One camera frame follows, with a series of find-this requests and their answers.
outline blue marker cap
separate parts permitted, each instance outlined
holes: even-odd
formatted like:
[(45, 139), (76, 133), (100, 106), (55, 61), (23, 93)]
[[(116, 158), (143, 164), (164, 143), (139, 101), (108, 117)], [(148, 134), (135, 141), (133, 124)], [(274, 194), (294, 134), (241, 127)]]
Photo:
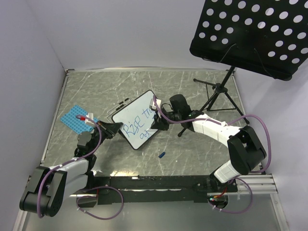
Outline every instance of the blue marker cap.
[(162, 158), (164, 155), (166, 154), (166, 152), (161, 153), (158, 158)]

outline tripod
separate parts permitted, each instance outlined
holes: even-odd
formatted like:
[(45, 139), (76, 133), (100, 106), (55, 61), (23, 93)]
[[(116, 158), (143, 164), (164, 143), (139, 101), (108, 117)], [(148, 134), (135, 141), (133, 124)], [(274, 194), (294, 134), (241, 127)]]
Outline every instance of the tripod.
[[(225, 88), (225, 85), (228, 81), (228, 79), (230, 78), (230, 76), (232, 75), (233, 71), (235, 69), (235, 66), (231, 66), (230, 70), (227, 72), (226, 76), (224, 77), (222, 83), (209, 83), (209, 82), (205, 82), (205, 81), (201, 81), (198, 79), (193, 79), (194, 82), (199, 82), (199, 83), (205, 83), (207, 85), (212, 86), (213, 89), (215, 89), (214, 94), (208, 99), (208, 101), (201, 107), (200, 111), (205, 110), (205, 108), (207, 107), (207, 111), (208, 112), (213, 112), (213, 111), (227, 111), (227, 110), (237, 110), (239, 112), (239, 114), (241, 116), (243, 116), (244, 114), (242, 113), (242, 111), (240, 110), (240, 108), (236, 105), (236, 103), (233, 101), (233, 99), (231, 98), (231, 96), (228, 94), (228, 89)], [(215, 103), (216, 99), (218, 98), (219, 94), (224, 93), (227, 98), (230, 100), (230, 102), (233, 104), (234, 108), (227, 108), (227, 109), (215, 109), (215, 110), (211, 110), (213, 104)], [(249, 121), (244, 118), (246, 124), (249, 124)], [(179, 134), (178, 137), (181, 137), (182, 134), (184, 133), (184, 131), (186, 130), (186, 128), (184, 128)]]

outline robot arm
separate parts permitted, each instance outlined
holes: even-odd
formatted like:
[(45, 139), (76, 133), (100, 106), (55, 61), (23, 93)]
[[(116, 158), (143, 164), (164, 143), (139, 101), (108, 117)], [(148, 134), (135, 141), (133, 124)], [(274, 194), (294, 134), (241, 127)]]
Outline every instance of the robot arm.
[[(170, 102), (171, 112), (161, 108), (167, 118), (173, 121), (201, 119), (181, 125), (193, 132), (205, 134), (228, 147), (230, 160), (211, 174), (216, 185), (225, 184), (239, 175), (247, 175), (265, 159), (266, 152), (252, 127), (229, 126), (226, 122), (212, 119), (203, 112), (192, 111), (184, 96), (180, 94), (172, 96)], [(157, 100), (156, 103), (160, 107), (161, 101)], [(159, 114), (153, 101), (150, 103), (150, 108), (156, 111), (151, 128), (168, 130), (170, 122)]]
[[(123, 123), (97, 122), (101, 133), (101, 143), (105, 139), (112, 139), (120, 130)], [(82, 132), (78, 135), (78, 144), (75, 149), (74, 158), (84, 156), (95, 149), (99, 142), (99, 131), (95, 127), (94, 132)], [(94, 154), (63, 166), (50, 175), (44, 184), (41, 194), (40, 207), (42, 215), (53, 217), (60, 210), (62, 201), (80, 189), (91, 189), (94, 183), (94, 175), (91, 169), (96, 161)], [(38, 192), (44, 176), (53, 167), (37, 167), (23, 193), (19, 207), (28, 212), (37, 212)]]

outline white hole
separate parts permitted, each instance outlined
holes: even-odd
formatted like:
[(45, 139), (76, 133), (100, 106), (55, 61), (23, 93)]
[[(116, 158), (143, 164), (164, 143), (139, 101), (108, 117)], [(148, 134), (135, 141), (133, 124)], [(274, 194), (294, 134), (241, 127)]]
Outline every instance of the white hole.
[(207, 28), (210, 25), (210, 23), (208, 21), (205, 21), (202, 23), (202, 26)]
[(239, 2), (239, 4), (238, 4), (238, 7), (239, 7), (240, 9), (245, 8), (245, 6), (246, 6), (246, 2), (244, 2), (244, 1), (241, 1), (241, 2)]
[(286, 60), (288, 58), (287, 55), (283, 54), (282, 56), (280, 56), (280, 60)]
[(276, 32), (278, 29), (279, 29), (279, 26), (274, 25), (274, 26), (271, 27), (270, 30), (271, 30), (271, 32)]
[(269, 57), (273, 57), (275, 55), (275, 52), (274, 51), (270, 51), (269, 52)]
[(303, 16), (298, 15), (298, 16), (296, 16), (296, 17), (293, 19), (293, 22), (299, 23), (299, 22), (302, 21), (302, 20), (303, 20)]
[(303, 48), (300, 52), (302, 54), (307, 54), (308, 53), (308, 48)]
[(232, 34), (232, 33), (233, 33), (233, 31), (234, 31), (234, 30), (233, 30), (233, 28), (232, 28), (232, 27), (229, 27), (229, 28), (227, 29), (227, 33), (228, 33), (228, 34)]
[(240, 17), (238, 15), (234, 15), (232, 17), (232, 21), (237, 22), (240, 19)]
[(297, 38), (298, 38), (298, 39), (303, 39), (304, 37), (306, 37), (306, 33), (305, 33), (305, 32), (299, 33), (299, 34), (297, 35)]
[(275, 45), (276, 47), (281, 47), (283, 45), (283, 42), (281, 40), (277, 41)]
[(206, 11), (206, 14), (207, 14), (208, 16), (212, 16), (213, 13), (214, 13), (214, 10), (213, 10), (213, 9), (208, 9), (208, 10)]
[(289, 49), (290, 51), (293, 51), (295, 48), (296, 48), (296, 45), (295, 45), (295, 44), (291, 44), (290, 46), (288, 46), (288, 49)]
[(229, 40), (227, 38), (226, 39), (224, 38), (221, 42), (222, 42), (222, 44), (227, 44), (229, 42)]
[(292, 32), (293, 32), (293, 30), (292, 29), (286, 29), (285, 31), (284, 31), (284, 35), (290, 35), (290, 34), (292, 34)]
[(250, 25), (250, 24), (252, 24), (252, 19), (251, 18), (247, 18), (246, 20), (245, 20), (245, 24), (248, 26), (248, 25)]
[(279, 15), (279, 18), (280, 18), (280, 19), (285, 19), (288, 15), (289, 15), (289, 13), (288, 13), (287, 11), (284, 11), (284, 12), (282, 12), (282, 13)]
[(224, 19), (226, 16), (227, 16), (227, 13), (226, 13), (226, 12), (221, 12), (221, 13), (219, 14), (219, 17), (220, 17), (221, 19)]
[(259, 10), (260, 10), (260, 6), (258, 4), (253, 5), (252, 8), (251, 8), (252, 12), (258, 12)]
[(295, 58), (295, 59), (292, 60), (292, 63), (293, 63), (293, 64), (296, 64), (296, 63), (298, 63), (298, 62), (299, 62), (299, 59), (298, 59), (298, 58)]
[(291, 5), (294, 5), (294, 4), (296, 4), (298, 2), (298, 0), (289, 0), (289, 3), (291, 4)]
[(258, 23), (258, 28), (259, 28), (259, 29), (262, 29), (262, 28), (265, 27), (265, 25), (266, 25), (265, 22), (259, 22), (259, 23)]
[(232, 3), (232, 0), (225, 0), (225, 4), (226, 4), (227, 6), (230, 6), (231, 3)]
[(268, 8), (265, 11), (265, 15), (267, 15), (267, 16), (271, 16), (273, 13), (274, 13), (274, 9), (273, 8)]
[(220, 24), (217, 24), (217, 25), (215, 25), (215, 30), (220, 30), (221, 29), (221, 25)]
[(205, 33), (200, 33), (199, 37), (203, 39), (205, 37)]
[(215, 35), (212, 35), (210, 38), (212, 41), (216, 41), (217, 37)]

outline whiteboard frame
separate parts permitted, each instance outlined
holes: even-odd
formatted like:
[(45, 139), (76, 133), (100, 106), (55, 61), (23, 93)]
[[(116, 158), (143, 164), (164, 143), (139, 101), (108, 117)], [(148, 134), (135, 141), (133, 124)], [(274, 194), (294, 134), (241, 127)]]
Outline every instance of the whiteboard frame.
[[(134, 100), (131, 101), (129, 104), (127, 104), (125, 107), (122, 107), (121, 109), (119, 109), (118, 111), (116, 111), (115, 113), (113, 113), (112, 116), (111, 116), (112, 122), (116, 123), (116, 122), (114, 121), (114, 116), (115, 116), (116, 114), (118, 114), (118, 113), (119, 113), (120, 111), (122, 111), (124, 108), (129, 107), (129, 105), (131, 105), (133, 102), (135, 102), (137, 99), (139, 99), (141, 96), (143, 96), (144, 94), (146, 94), (146, 93), (149, 92), (149, 91), (152, 92), (153, 95), (155, 95), (154, 92), (153, 92), (152, 90), (147, 90), (147, 91), (144, 92), (142, 95), (138, 96), (136, 99), (134, 99)], [(129, 142), (129, 140), (127, 139), (127, 137), (123, 134), (123, 132), (122, 132), (121, 130), (119, 130), (119, 134), (120, 134), (124, 139), (126, 139), (126, 141), (129, 143), (129, 145), (131, 146), (131, 148), (132, 148), (133, 150), (138, 150), (138, 149), (140, 149), (149, 139), (151, 139), (158, 131), (159, 131), (159, 130), (157, 130), (150, 138), (148, 138), (148, 139), (147, 139), (142, 145), (140, 145), (137, 149), (133, 147), (133, 145)]]

